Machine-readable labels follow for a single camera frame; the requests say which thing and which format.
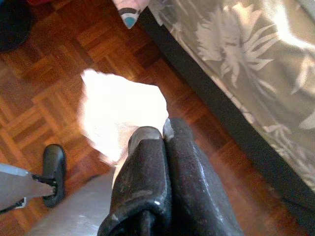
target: gray fabric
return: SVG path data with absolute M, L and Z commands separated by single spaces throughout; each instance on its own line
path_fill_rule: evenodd
M 314 191 L 315 24 L 304 8 L 293 0 L 154 2 L 155 17 Z
M 26 236 L 95 236 L 109 213 L 113 171 L 88 182 L 53 209 Z

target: pillow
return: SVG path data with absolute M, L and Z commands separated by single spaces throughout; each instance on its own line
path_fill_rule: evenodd
M 140 13 L 149 5 L 149 2 L 150 0 L 113 0 L 128 29 L 136 24 Z

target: wooden floor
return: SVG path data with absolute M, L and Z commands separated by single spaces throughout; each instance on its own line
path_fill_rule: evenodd
M 306 235 L 152 40 L 138 25 L 127 30 L 110 0 L 56 0 L 32 11 L 27 42 L 0 54 L 1 163 L 41 173 L 44 147 L 61 144 L 68 158 L 68 195 L 109 170 L 76 123 L 80 73 L 91 67 L 160 87 L 170 116 L 190 124 L 221 177 L 245 235 Z M 36 199 L 25 209 L 0 215 L 0 235 L 23 235 L 48 212 Z

